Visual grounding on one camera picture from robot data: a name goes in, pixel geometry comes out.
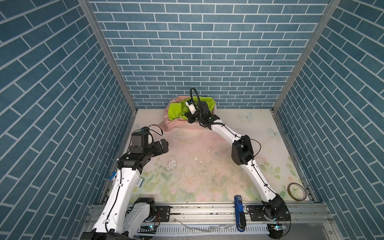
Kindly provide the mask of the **neon green shorts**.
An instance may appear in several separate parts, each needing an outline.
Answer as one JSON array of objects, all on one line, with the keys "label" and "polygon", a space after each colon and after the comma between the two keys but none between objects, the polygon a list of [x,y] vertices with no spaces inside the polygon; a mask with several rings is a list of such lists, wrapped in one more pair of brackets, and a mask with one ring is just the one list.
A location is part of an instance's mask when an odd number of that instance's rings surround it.
[{"label": "neon green shorts", "polygon": [[[165,116],[169,118],[170,121],[173,120],[187,120],[185,116],[186,113],[190,111],[187,107],[186,102],[191,98],[188,96],[179,96],[170,101],[166,110]],[[211,97],[200,97],[202,102],[208,104],[209,110],[213,113],[216,107],[216,101]]]}]

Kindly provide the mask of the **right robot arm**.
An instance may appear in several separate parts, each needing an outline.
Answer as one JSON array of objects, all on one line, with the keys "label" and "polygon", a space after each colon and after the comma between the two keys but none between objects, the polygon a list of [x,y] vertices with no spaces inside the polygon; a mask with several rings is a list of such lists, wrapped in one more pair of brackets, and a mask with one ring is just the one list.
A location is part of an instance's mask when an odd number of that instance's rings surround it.
[{"label": "right robot arm", "polygon": [[186,117],[190,124],[199,123],[200,126],[217,133],[232,146],[231,158],[247,173],[256,186],[264,206],[265,217],[272,221],[284,214],[290,216],[286,202],[270,186],[255,161],[257,154],[253,150],[252,139],[227,127],[217,115],[211,113],[206,102],[195,103],[191,99],[186,102],[186,107],[188,108]]}]

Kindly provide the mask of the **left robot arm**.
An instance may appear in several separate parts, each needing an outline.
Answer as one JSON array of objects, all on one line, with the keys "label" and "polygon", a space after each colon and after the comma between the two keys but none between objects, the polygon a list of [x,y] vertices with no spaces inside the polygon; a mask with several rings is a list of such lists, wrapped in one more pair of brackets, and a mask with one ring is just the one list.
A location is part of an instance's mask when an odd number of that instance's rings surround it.
[{"label": "left robot arm", "polygon": [[160,220],[154,198],[138,198],[129,214],[127,209],[145,164],[168,151],[165,139],[150,147],[131,146],[131,152],[118,161],[116,179],[100,217],[91,231],[82,233],[81,240],[137,240],[139,228],[146,220]]}]

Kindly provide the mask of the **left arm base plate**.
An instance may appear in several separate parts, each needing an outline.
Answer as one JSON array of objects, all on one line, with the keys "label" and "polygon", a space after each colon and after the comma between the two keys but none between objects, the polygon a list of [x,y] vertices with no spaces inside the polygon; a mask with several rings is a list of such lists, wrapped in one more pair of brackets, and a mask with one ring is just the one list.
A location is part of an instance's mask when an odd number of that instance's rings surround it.
[{"label": "left arm base plate", "polygon": [[171,206],[156,206],[155,215],[150,219],[151,222],[163,223],[169,222],[171,215]]}]

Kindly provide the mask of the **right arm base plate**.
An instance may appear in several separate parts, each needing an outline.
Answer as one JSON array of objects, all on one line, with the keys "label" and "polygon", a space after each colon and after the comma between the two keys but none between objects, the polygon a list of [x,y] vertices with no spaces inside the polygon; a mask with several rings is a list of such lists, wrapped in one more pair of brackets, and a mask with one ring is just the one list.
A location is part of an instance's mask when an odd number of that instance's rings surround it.
[{"label": "right arm base plate", "polygon": [[252,222],[288,222],[291,220],[291,214],[287,206],[283,206],[280,210],[276,210],[272,214],[266,212],[264,205],[248,205],[246,206],[246,212],[249,213]]}]

